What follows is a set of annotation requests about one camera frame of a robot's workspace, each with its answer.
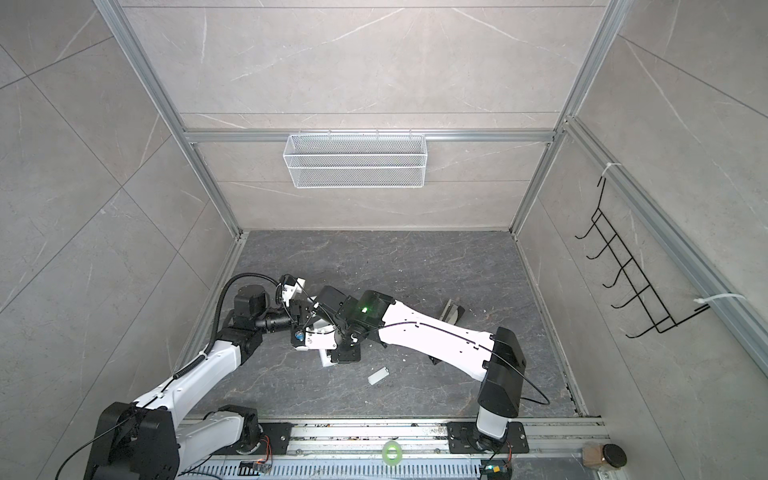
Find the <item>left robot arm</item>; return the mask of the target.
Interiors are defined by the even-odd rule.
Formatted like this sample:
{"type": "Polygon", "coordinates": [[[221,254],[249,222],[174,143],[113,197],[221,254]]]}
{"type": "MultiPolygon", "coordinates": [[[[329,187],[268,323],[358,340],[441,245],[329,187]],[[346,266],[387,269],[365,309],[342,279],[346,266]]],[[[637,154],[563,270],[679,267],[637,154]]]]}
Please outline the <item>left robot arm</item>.
{"type": "Polygon", "coordinates": [[[102,412],[84,478],[175,479],[222,448],[245,455],[271,450],[254,408],[225,405],[193,425],[181,422],[255,353],[265,333],[298,325],[294,304],[303,280],[284,275],[273,284],[276,308],[260,286],[248,286],[226,322],[213,323],[208,344],[192,361],[136,400],[102,412]]]}

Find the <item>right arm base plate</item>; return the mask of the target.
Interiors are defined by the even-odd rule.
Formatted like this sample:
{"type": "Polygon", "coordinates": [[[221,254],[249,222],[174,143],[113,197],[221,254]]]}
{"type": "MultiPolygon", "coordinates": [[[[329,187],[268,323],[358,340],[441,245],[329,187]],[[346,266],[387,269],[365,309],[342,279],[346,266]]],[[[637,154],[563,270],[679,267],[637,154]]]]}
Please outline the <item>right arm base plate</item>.
{"type": "Polygon", "coordinates": [[[473,422],[448,422],[446,429],[451,454],[497,452],[516,455],[530,452],[527,434],[520,422],[509,422],[502,439],[482,434],[473,422]]]}

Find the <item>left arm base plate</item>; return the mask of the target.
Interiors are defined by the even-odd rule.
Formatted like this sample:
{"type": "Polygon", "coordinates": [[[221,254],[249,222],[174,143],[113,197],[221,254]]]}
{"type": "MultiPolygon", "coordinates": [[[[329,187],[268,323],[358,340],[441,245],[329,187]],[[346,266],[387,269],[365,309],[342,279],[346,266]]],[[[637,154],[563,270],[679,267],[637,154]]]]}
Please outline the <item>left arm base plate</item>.
{"type": "Polygon", "coordinates": [[[286,455],[292,429],[293,424],[288,422],[247,424],[234,449],[241,455],[286,455]]]}

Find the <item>white remote control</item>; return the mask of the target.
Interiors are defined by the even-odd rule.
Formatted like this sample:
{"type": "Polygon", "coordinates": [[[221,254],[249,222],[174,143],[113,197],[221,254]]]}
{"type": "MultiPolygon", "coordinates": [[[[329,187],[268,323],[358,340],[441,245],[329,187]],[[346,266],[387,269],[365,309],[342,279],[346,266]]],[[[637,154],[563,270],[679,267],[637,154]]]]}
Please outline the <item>white remote control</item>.
{"type": "Polygon", "coordinates": [[[305,329],[304,345],[319,352],[323,367],[333,366],[331,352],[337,348],[336,327],[329,321],[317,320],[305,329]]]}

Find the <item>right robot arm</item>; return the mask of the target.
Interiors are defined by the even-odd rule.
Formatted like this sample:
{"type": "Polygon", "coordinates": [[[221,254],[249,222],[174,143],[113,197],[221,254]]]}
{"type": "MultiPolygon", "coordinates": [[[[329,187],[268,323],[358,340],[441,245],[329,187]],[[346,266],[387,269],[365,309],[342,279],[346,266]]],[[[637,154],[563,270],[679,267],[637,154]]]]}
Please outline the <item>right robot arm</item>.
{"type": "Polygon", "coordinates": [[[477,451],[498,451],[509,438],[509,424],[519,416],[523,387],[549,398],[525,375],[527,361],[511,330],[476,331],[442,321],[407,306],[392,296],[365,291],[360,298],[326,286],[309,299],[292,339],[298,349],[318,350],[330,364],[354,363],[362,343],[371,340],[398,346],[447,363],[480,383],[475,425],[465,437],[477,451]]]}

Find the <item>white battery cover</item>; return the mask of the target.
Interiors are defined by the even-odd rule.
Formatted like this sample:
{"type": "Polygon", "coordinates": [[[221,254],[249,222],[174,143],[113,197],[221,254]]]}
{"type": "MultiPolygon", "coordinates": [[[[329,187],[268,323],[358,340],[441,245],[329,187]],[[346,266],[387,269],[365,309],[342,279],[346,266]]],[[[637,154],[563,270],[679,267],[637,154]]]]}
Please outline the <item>white battery cover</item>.
{"type": "Polygon", "coordinates": [[[377,383],[381,382],[383,379],[385,379],[390,374],[389,369],[387,367],[382,367],[379,370],[375,371],[374,373],[370,374],[367,377],[368,383],[373,386],[377,383]]]}

